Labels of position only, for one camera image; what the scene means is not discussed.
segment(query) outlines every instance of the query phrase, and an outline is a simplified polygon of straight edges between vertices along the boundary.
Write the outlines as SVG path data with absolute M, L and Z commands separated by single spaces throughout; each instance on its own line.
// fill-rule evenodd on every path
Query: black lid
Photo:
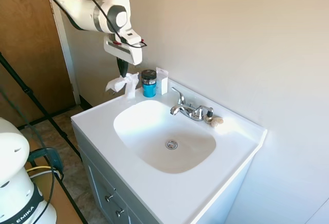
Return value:
M 213 114 L 213 112 L 211 112 L 211 111 L 208 111 L 207 112 L 207 116 L 210 118 L 210 117 L 212 117 L 212 114 Z
M 147 80 L 156 79 L 156 71 L 150 69 L 142 71 L 142 79 L 147 79 Z

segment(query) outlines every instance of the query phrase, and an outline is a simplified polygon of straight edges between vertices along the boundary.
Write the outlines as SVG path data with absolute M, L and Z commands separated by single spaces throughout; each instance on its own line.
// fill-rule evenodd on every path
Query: white countertop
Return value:
M 213 107 L 214 115 L 222 117 L 224 123 L 234 124 L 230 132 L 221 135 L 209 124 L 191 120 L 213 134 L 216 148 L 198 166 L 179 174 L 165 173 L 148 165 L 126 147 L 113 125 L 122 111 L 145 100 L 159 101 L 168 106 L 169 112 L 179 97 L 170 90 L 172 86 L 185 95 L 187 103 Z M 260 149 L 267 132 L 172 80 L 169 80 L 169 92 L 163 96 L 146 98 L 139 89 L 134 100 L 118 97 L 71 119 L 150 213 L 164 224 L 196 223 Z

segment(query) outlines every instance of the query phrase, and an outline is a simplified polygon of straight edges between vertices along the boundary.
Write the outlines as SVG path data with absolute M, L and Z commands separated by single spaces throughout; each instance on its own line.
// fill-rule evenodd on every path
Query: door frame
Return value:
M 63 23 L 63 18 L 61 15 L 61 9 L 57 6 L 57 4 L 53 0 L 49 0 L 51 9 L 53 11 L 53 17 L 55 20 L 58 36 L 60 39 L 63 56 L 65 60 L 66 69 L 68 72 L 68 77 L 70 79 L 70 83 L 72 86 L 73 96 L 74 100 L 77 105 L 79 105 L 80 102 L 80 96 L 79 96 L 79 88 L 77 83 L 76 74 L 74 71 L 73 61 L 70 53 L 70 49 L 68 47 L 68 41 L 66 37 L 65 27 Z

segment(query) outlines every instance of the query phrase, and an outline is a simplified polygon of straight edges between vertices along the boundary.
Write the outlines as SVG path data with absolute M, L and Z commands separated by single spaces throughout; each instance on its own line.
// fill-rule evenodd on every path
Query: blue label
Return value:
M 156 91 L 156 83 L 152 85 L 143 84 L 143 95 L 145 97 L 154 97 Z

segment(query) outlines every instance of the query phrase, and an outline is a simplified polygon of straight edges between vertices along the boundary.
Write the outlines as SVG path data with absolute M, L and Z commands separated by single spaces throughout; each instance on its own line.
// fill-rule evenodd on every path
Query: faucet handle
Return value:
M 178 99 L 178 104 L 179 105 L 185 105 L 185 97 L 184 95 L 182 94 L 182 92 L 180 92 L 179 90 L 177 90 L 175 87 L 171 87 L 171 89 L 175 92 L 178 92 L 179 93 L 179 99 Z
M 212 107 L 206 107 L 206 106 L 199 106 L 195 112 L 194 112 L 194 115 L 196 117 L 198 117 L 199 119 L 203 119 L 204 118 L 204 114 L 203 114 L 203 109 L 206 109 L 208 112 L 207 112 L 207 116 L 208 117 L 212 117 L 212 114 L 213 114 L 213 109 Z

